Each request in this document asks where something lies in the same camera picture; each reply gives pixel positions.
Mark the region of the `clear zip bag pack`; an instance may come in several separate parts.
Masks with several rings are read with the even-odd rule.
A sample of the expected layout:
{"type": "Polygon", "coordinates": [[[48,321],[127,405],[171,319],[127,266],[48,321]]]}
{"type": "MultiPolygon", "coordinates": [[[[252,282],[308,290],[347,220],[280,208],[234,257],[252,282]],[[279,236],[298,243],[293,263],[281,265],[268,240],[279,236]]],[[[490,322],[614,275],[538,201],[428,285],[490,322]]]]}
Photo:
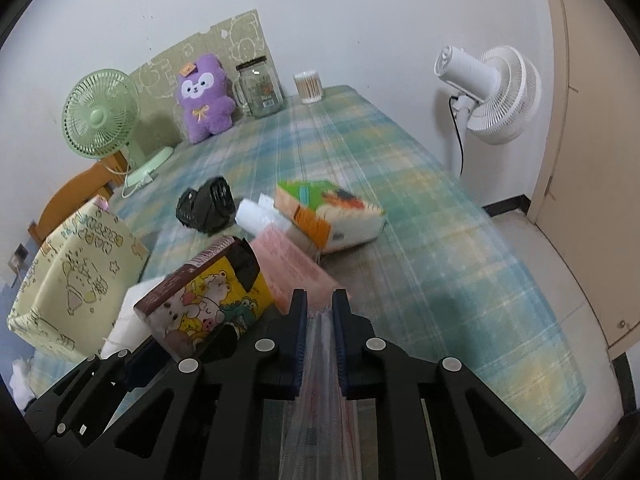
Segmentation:
{"type": "Polygon", "coordinates": [[[281,479],[360,479],[357,405],[338,383],[330,308],[307,316],[299,396],[285,404],[281,479]]]}

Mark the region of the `cartoon bear snack pack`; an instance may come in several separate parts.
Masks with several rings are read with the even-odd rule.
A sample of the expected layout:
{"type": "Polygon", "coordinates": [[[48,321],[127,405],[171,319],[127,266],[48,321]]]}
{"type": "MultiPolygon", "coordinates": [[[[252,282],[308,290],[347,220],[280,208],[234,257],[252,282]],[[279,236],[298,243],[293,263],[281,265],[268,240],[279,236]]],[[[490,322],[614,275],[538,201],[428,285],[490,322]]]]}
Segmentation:
{"type": "Polygon", "coordinates": [[[273,304],[252,246],[223,236],[168,274],[134,305],[177,361],[193,356],[219,326],[245,334],[273,304]]]}

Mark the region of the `pink packet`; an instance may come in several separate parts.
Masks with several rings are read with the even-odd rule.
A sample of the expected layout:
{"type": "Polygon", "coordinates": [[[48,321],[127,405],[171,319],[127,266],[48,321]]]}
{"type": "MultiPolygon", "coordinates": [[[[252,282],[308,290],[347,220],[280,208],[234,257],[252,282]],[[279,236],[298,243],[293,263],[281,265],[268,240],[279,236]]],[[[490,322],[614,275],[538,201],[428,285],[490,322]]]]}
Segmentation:
{"type": "Polygon", "coordinates": [[[334,290],[344,288],[275,226],[267,226],[250,242],[250,247],[274,304],[283,315],[290,310],[295,289],[307,293],[310,310],[322,310],[332,304],[334,290]]]}

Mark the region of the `orange green tissue pack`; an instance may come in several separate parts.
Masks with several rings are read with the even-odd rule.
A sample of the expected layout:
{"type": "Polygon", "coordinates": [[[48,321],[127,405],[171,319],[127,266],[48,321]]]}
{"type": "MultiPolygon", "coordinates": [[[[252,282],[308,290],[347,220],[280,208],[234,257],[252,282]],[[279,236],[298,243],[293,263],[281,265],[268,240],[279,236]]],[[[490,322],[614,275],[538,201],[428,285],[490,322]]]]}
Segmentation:
{"type": "Polygon", "coordinates": [[[369,243],[386,223],[381,207],[331,181],[280,181],[274,206],[322,254],[369,243]]]}

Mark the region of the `white plastic bag roll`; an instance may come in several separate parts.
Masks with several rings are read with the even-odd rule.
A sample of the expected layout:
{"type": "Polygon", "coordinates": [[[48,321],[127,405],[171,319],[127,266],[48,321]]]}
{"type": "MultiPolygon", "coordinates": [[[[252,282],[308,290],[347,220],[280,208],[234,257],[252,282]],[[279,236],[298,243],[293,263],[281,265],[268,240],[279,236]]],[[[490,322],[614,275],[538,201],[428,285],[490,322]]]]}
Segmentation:
{"type": "Polygon", "coordinates": [[[272,224],[286,231],[290,222],[274,206],[274,199],[262,194],[258,201],[243,198],[235,214],[235,223],[251,236],[259,235],[265,228],[272,224]]]}

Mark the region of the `black plastic bag roll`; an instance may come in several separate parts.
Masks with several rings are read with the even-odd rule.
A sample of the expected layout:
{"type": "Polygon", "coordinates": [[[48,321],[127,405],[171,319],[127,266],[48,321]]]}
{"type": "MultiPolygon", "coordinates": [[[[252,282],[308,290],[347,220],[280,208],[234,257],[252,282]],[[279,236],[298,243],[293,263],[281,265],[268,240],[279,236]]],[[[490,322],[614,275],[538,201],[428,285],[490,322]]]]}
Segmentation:
{"type": "Polygon", "coordinates": [[[183,226],[206,235],[222,230],[234,213],[235,201],[223,176],[208,179],[197,190],[187,188],[176,207],[176,218],[183,226]]]}

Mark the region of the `white paper sheet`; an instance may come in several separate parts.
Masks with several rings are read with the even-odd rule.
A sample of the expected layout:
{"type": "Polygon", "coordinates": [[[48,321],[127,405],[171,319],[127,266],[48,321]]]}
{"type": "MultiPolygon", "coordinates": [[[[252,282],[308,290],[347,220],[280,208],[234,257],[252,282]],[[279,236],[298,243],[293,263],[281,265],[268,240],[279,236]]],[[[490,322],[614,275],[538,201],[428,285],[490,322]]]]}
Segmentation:
{"type": "Polygon", "coordinates": [[[163,279],[159,276],[135,284],[127,290],[111,333],[104,339],[104,345],[100,351],[102,360],[122,350],[136,350],[151,335],[149,327],[134,312],[134,305],[163,279]]]}

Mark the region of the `yellow cartoon storage box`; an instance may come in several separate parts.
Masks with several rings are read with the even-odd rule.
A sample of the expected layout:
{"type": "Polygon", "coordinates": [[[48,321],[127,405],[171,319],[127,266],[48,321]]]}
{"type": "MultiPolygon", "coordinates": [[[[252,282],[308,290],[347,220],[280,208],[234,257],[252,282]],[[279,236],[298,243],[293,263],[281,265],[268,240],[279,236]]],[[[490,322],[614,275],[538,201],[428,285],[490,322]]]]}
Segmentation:
{"type": "Polygon", "coordinates": [[[96,196],[42,243],[6,318],[36,349],[70,362],[101,350],[149,251],[96,196]]]}

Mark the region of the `plaid tablecloth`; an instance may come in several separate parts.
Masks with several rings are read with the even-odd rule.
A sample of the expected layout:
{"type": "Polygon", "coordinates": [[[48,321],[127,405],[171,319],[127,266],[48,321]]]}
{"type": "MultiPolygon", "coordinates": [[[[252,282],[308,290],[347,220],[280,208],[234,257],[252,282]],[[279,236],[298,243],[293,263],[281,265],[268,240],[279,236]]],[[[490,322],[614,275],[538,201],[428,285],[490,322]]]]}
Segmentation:
{"type": "Polygon", "coordinates": [[[459,359],[546,442],[577,411],[582,376],[526,266],[427,149],[353,88],[180,144],[151,184],[113,197],[111,210],[149,248],[144,278],[207,247],[175,209],[215,176],[251,200],[283,180],[327,180],[378,204],[386,225],[376,240],[321,260],[378,336],[420,359],[459,359]]]}

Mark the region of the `beige door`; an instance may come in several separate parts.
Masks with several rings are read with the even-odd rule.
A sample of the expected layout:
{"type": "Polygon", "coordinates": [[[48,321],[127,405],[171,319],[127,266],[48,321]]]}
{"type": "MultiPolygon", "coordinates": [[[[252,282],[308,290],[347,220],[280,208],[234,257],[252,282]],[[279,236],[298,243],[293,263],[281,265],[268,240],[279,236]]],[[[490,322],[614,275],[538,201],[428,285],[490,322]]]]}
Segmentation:
{"type": "Polygon", "coordinates": [[[617,358],[639,341],[639,55],[605,0],[549,0],[555,96],[536,225],[617,358]]]}

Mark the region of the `green desk fan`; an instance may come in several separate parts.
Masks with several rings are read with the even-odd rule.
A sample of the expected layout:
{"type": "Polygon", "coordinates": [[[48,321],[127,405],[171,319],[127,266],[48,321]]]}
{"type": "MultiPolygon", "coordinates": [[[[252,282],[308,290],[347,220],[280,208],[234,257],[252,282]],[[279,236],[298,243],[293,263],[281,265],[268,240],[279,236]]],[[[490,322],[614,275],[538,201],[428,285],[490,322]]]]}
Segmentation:
{"type": "Polygon", "coordinates": [[[128,197],[154,180],[174,149],[162,146],[148,155],[134,140],[140,104],[134,81],[121,70],[96,70],[81,78],[65,100],[62,133],[80,156],[104,159],[123,151],[127,161],[122,196],[128,197]]]}

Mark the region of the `green patterned board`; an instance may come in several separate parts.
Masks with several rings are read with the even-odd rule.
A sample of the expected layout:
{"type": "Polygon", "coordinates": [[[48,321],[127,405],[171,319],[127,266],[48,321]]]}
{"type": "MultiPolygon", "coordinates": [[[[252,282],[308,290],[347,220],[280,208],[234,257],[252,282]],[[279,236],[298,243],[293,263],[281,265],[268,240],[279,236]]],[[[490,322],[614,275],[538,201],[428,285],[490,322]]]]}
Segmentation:
{"type": "Polygon", "coordinates": [[[258,11],[250,10],[179,41],[132,72],[140,117],[171,114],[181,118],[176,98],[179,70],[207,53],[216,55],[230,79],[236,76],[235,66],[260,56],[264,56],[273,73],[277,73],[258,11]]]}

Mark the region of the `glass mason jar mug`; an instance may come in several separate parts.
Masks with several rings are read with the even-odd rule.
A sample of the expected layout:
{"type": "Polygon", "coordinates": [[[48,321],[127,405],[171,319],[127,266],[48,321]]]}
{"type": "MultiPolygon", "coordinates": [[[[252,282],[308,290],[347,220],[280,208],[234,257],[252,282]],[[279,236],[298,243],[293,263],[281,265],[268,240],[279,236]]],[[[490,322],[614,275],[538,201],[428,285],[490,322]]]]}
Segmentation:
{"type": "Polygon", "coordinates": [[[258,119],[282,110],[284,99],[280,82],[265,55],[241,63],[235,66],[235,70],[232,91],[244,112],[258,119]]]}

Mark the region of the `cotton swab container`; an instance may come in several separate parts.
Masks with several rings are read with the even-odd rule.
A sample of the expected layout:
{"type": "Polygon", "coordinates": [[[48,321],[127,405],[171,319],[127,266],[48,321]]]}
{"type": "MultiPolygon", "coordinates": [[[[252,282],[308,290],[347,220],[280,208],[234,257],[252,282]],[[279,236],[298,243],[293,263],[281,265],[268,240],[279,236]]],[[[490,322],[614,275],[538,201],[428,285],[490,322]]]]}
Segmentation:
{"type": "Polygon", "coordinates": [[[323,87],[316,70],[304,70],[293,76],[300,102],[314,104],[323,99],[323,87]]]}

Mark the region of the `purple plush bunny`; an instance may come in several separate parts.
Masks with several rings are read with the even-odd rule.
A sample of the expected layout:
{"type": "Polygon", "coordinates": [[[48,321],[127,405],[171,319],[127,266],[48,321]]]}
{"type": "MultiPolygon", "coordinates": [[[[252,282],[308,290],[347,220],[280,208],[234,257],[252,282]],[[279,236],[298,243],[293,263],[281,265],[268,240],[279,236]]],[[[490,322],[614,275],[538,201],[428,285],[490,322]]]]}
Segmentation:
{"type": "Polygon", "coordinates": [[[218,136],[233,125],[234,99],[228,95],[229,79],[213,53],[186,63],[177,75],[176,98],[191,144],[218,136]]]}

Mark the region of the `white standing fan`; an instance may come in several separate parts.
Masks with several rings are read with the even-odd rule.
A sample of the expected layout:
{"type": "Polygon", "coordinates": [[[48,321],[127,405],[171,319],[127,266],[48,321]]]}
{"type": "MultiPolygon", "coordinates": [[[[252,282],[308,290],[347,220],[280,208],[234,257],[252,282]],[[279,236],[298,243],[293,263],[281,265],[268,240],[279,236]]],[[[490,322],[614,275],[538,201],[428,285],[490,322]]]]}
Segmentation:
{"type": "Polygon", "coordinates": [[[463,174],[469,133],[488,145],[507,144],[522,134],[540,105],[539,72],[511,46],[491,48],[478,58],[454,46],[443,47],[434,74],[456,92],[448,99],[454,124],[450,167],[456,177],[463,174]]]}

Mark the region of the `wall power socket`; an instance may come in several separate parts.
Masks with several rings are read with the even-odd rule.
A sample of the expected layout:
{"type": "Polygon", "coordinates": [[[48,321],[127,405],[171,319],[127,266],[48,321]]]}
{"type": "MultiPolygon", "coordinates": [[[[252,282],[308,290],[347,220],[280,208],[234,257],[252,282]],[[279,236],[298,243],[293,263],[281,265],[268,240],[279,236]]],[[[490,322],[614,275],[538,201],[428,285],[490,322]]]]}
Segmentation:
{"type": "Polygon", "coordinates": [[[8,262],[9,268],[16,275],[20,274],[21,270],[24,269],[28,255],[29,252],[27,248],[23,244],[18,244],[8,262]]]}

